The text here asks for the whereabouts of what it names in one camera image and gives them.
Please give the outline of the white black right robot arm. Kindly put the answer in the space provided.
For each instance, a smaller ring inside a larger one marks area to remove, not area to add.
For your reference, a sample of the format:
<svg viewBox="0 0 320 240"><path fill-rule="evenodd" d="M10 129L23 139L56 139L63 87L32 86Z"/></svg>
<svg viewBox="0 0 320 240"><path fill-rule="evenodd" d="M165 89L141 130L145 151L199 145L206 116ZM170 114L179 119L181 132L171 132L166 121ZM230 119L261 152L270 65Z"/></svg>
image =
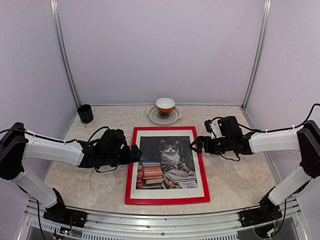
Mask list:
<svg viewBox="0 0 320 240"><path fill-rule="evenodd" d="M286 177L272 188L259 202L256 218L266 222L285 200L302 191L313 179L320 176L320 128L313 120L305 120L299 125L273 130L248 128L240 124L235 116L216 117L204 123L208 136L198 136L190 149L198 154L205 152L223 156L232 152L238 162L241 156L266 153L282 159L292 155Z"/></svg>

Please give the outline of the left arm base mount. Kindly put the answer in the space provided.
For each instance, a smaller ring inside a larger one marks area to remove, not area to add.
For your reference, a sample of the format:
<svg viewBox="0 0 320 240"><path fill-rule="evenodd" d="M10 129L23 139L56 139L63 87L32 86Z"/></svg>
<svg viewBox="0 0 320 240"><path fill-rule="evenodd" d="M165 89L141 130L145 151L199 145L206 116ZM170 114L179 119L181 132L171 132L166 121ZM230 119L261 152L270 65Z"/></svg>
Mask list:
<svg viewBox="0 0 320 240"><path fill-rule="evenodd" d="M46 220L78 228L84 228L87 216L88 213L85 211L67 208L58 204L46 208L43 214L43 218Z"/></svg>

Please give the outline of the cat photo print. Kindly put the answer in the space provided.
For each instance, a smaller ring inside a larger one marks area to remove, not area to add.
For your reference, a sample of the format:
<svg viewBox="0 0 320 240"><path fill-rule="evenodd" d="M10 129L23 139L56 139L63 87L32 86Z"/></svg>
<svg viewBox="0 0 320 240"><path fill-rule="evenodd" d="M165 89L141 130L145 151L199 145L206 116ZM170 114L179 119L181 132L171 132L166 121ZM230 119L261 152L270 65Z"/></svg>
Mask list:
<svg viewBox="0 0 320 240"><path fill-rule="evenodd" d="M195 160L188 136L142 136L137 190L196 189Z"/></svg>

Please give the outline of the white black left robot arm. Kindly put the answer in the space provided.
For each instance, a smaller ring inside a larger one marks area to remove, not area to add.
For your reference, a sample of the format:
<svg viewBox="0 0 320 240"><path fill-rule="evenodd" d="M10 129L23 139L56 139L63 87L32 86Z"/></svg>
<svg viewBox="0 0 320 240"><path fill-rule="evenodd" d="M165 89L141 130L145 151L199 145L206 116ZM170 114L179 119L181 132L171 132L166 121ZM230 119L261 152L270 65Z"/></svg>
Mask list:
<svg viewBox="0 0 320 240"><path fill-rule="evenodd" d="M62 140L36 134L16 122L11 128L1 131L0 177L15 183L24 192L34 197L46 212L63 223L70 218L60 193L48 187L23 164L25 159L40 159L60 162L83 169L99 171L110 166L116 170L120 165L139 162L142 151L137 145L128 145L121 129L102 127L100 138L88 141Z"/></svg>

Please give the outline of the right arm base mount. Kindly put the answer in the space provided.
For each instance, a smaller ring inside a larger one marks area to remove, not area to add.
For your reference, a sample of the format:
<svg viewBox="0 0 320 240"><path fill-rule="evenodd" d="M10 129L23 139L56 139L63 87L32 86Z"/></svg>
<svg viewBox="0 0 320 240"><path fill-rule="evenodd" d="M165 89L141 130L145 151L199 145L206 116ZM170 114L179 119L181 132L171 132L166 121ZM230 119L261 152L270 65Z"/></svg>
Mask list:
<svg viewBox="0 0 320 240"><path fill-rule="evenodd" d="M283 215L279 207L269 209L260 206L257 208L246 208L239 212L240 223L243 228L275 221L282 217Z"/></svg>

